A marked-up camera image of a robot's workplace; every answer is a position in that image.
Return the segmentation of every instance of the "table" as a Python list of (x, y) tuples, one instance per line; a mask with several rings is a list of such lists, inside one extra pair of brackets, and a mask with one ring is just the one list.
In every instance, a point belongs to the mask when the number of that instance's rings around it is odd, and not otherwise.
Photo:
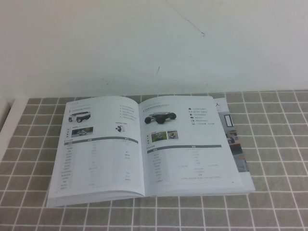
[(227, 98), (256, 192), (46, 208), (65, 103), (82, 97), (29, 99), (0, 163), (0, 230), (308, 230), (308, 90), (209, 95)]

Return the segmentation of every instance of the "black wheel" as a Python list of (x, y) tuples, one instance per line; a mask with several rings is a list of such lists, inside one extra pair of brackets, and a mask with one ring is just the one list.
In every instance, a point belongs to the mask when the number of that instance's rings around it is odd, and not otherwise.
[(151, 121), (152, 121), (151, 117), (146, 117), (146, 118), (144, 119), (144, 122), (145, 122), (146, 124), (149, 124)]
[(162, 117), (162, 116), (157, 116), (156, 117), (156, 122), (158, 124), (163, 124), (166, 121), (166, 118)]
[(169, 113), (169, 114), (168, 114), (168, 117), (169, 117), (170, 119), (175, 119), (175, 118), (177, 117), (177, 115), (176, 115), (175, 113)]

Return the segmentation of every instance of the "white wall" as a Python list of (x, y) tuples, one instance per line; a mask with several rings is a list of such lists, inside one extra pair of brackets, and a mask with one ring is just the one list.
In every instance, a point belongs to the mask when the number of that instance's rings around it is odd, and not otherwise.
[(307, 89), (307, 66), (305, 0), (0, 3), (5, 98)]

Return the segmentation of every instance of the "book page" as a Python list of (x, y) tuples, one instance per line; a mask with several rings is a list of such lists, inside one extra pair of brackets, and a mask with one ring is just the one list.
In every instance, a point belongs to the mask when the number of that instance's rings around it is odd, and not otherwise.
[(66, 104), (49, 197), (144, 195), (138, 104), (110, 96)]
[(147, 196), (242, 187), (212, 97), (152, 98), (139, 112)]
[(226, 134), (226, 138), (228, 144), (230, 146), (233, 159), (237, 166), (237, 170), (240, 173), (243, 183), (242, 192), (252, 192), (255, 191), (255, 187), (253, 181), (251, 179), (251, 175), (245, 160), (245, 156), (241, 147), (240, 140), (237, 136), (237, 132), (235, 130), (226, 98), (214, 99), (215, 106), (223, 126), (223, 129)]

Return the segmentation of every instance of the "robot vehicle image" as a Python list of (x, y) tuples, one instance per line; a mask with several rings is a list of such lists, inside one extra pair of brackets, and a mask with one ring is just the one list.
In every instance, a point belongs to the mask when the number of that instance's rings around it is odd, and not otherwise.
[(80, 133), (79, 133), (79, 136), (85, 136), (87, 134), (87, 132), (85, 130), (82, 130)]
[(89, 119), (91, 117), (90, 112), (78, 112), (71, 114), (68, 118), (69, 122), (77, 121), (77, 123), (81, 123), (84, 119)]
[(124, 128), (122, 125), (120, 125), (120, 126), (117, 126), (116, 130), (117, 130), (118, 132), (124, 132), (124, 131), (125, 131), (125, 128)]
[(149, 124), (151, 123), (152, 119), (155, 119), (158, 124), (163, 124), (166, 119), (175, 119), (176, 117), (177, 115), (173, 112), (156, 112), (146, 117), (144, 122)]

